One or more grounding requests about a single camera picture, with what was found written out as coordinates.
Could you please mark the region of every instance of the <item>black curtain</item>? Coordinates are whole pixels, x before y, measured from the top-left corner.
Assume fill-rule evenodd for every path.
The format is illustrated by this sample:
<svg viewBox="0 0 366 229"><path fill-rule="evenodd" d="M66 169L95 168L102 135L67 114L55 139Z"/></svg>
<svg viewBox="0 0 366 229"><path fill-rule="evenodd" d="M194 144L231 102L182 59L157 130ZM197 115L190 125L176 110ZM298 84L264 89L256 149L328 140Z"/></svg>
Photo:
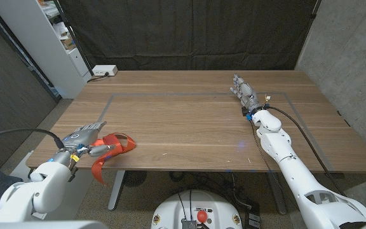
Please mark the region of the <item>black curtain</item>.
<svg viewBox="0 0 366 229"><path fill-rule="evenodd" d="M316 0L66 0L87 60L119 70L293 69Z"/></svg>

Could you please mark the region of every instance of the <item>red button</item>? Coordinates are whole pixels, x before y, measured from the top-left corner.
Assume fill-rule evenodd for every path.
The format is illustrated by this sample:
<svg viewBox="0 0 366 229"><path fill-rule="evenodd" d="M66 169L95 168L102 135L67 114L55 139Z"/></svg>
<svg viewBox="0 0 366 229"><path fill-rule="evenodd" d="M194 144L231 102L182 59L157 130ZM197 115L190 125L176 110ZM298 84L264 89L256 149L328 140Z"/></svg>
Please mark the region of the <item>red button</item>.
<svg viewBox="0 0 366 229"><path fill-rule="evenodd" d="M205 211L199 211L197 213L197 220L200 223L205 223L207 221L207 213Z"/></svg>

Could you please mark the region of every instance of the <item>red fabric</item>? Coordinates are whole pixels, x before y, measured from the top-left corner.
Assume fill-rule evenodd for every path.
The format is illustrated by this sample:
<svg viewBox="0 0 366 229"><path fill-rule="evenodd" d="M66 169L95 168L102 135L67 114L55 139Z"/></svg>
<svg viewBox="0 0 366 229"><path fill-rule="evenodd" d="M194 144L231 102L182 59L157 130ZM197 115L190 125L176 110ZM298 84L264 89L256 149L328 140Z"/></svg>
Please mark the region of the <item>red fabric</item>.
<svg viewBox="0 0 366 229"><path fill-rule="evenodd" d="M119 142L118 136L125 136L128 143L126 146L121 145L121 143ZM135 141L132 140L132 138L130 138L128 135L126 134L122 134L122 133L113 133L113 134L109 134L105 137L103 137L102 139L97 139L97 141L93 144L91 144L92 146L100 146L100 145L115 145L115 148L111 151L108 151L107 153L105 153L104 155L100 156L93 164L93 166L91 167L91 172L93 173L93 176L95 177L95 179L104 184L105 186L108 186L103 180L102 180L102 175L101 175L101 170L102 170L102 166L104 165L104 162L106 160L111 159L112 157L122 154L122 153L126 153L128 151L130 151L131 149L134 149L136 147Z"/></svg>

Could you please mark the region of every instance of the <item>wire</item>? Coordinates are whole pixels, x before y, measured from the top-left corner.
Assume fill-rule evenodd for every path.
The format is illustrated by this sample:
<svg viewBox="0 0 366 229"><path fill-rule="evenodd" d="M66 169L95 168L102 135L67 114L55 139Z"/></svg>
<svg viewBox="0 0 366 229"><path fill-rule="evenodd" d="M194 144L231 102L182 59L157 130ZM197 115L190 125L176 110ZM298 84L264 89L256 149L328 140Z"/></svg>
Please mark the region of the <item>wire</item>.
<svg viewBox="0 0 366 229"><path fill-rule="evenodd" d="M238 201L238 203L240 203L240 204L242 204L242 205L244 205L244 206L248 207L248 208L251 210L251 209L252 209L252 206L251 206L251 205L248 205L248 204L246 204L246 203L244 203L244 202L242 202L242 201L238 200L238 198L236 198L236 195L235 195L235 179L234 179L234 174L233 174L233 173L231 173L231 176L233 177L233 194L234 194L234 198L235 198L235 200L236 200L236 201Z"/></svg>
<svg viewBox="0 0 366 229"><path fill-rule="evenodd" d="M268 167L268 171L272 174L272 177L273 179L276 181L276 183L278 184L280 190L282 191L282 193L284 194L284 196L290 201L290 203L292 203L292 205L297 209L299 210L299 207L297 206L297 204L293 203L293 200L285 193L285 191L283 190L282 186L280 185L279 181L277 180L277 178L275 177L275 175L273 174L271 168L269 167L266 159L265 159L265 156L264 154L262 153L262 150L261 150L261 147L259 147L259 144L258 144L258 140L257 140L257 136L255 135L255 130L254 130L254 124L252 123L252 121L249 121L251 123L251 127L252 127L252 133L254 135L254 140L255 140L255 143L259 149L259 153L261 154L262 156L262 159L264 159L264 162L266 164L266 167Z"/></svg>
<svg viewBox="0 0 366 229"><path fill-rule="evenodd" d="M108 75L109 75L109 73L108 72L105 72L105 74L103 76L100 76L100 77L94 78L94 79L90 79L90 80L87 81L87 83L94 82L94 81L99 81L99 79L104 78L104 77L107 77Z"/></svg>
<svg viewBox="0 0 366 229"><path fill-rule="evenodd" d="M288 117L290 120L292 120L292 122L296 125L296 127L300 130L300 132L302 133L303 137L305 138L305 140L308 142L311 150L313 151L313 153L315 154L318 162L320 163L320 165L322 166L322 168L324 169L327 177L331 180L331 182L334 184L335 188L337 188L338 192L343 195L343 196L347 196L341 189L340 187L338 187L338 185L336 184L336 181L334 181L333 176L331 175L331 173L329 172L329 170L326 168L326 166L324 165L324 163L322 162L322 159L318 156L315 148L313 147L313 145L311 144L309 138L306 136L306 134L304 133L303 129L300 127L300 125L297 123L296 120L294 120L289 114L287 114L286 112L282 111L281 109L278 108L274 108L269 106L268 109L274 109L275 111L279 111L280 113L284 114L286 117Z"/></svg>
<svg viewBox="0 0 366 229"><path fill-rule="evenodd" d="M60 140L60 138L58 138L54 133L52 133L48 130L40 129L40 128L14 128L11 130L0 131L0 135L14 133L14 132L26 132L26 131L40 132L40 133L50 135L50 136L52 136L53 140L55 141L57 148L59 148L59 149L64 148L64 144L63 144L62 140Z"/></svg>
<svg viewBox="0 0 366 229"><path fill-rule="evenodd" d="M187 220L186 212L184 211L183 201L182 201L182 198L180 197L180 193L177 193L177 195L179 196L180 202L182 203L182 208L183 208L184 218Z"/></svg>
<svg viewBox="0 0 366 229"><path fill-rule="evenodd" d="M238 208L238 205L236 204L235 200L229 195L229 193L226 191L226 188L222 187L219 183L217 183L216 181L214 181L213 179L209 178L208 176L202 176L202 175L198 175L198 174L195 174L195 173L192 173L192 172L189 172L190 175L192 175L194 177L194 179L196 180L196 182L200 185L197 185L197 186L201 186L201 187L206 187L209 189L209 191L211 192L217 192L220 196L222 197L225 197L226 200L230 201L234 206L235 208L237 209ZM205 179L207 179L208 181L212 181L213 183L215 183L220 189L217 189L217 188L213 188L209 185L207 185L207 182L202 182L198 179L198 177L203 177Z"/></svg>
<svg viewBox="0 0 366 229"><path fill-rule="evenodd" d="M193 216L191 215L191 190L190 190L189 198L190 198L190 220L193 220Z"/></svg>

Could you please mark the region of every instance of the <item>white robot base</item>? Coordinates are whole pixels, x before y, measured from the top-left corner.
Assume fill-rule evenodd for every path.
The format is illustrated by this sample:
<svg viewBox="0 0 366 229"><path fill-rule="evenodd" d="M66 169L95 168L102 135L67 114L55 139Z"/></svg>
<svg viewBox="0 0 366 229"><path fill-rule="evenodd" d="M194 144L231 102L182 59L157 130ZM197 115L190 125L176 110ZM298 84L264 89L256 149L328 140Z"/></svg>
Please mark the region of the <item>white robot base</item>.
<svg viewBox="0 0 366 229"><path fill-rule="evenodd" d="M209 191L191 190L190 194L190 190L186 190L159 205L153 214L151 228L240 229L242 222L238 211L226 199Z"/></svg>

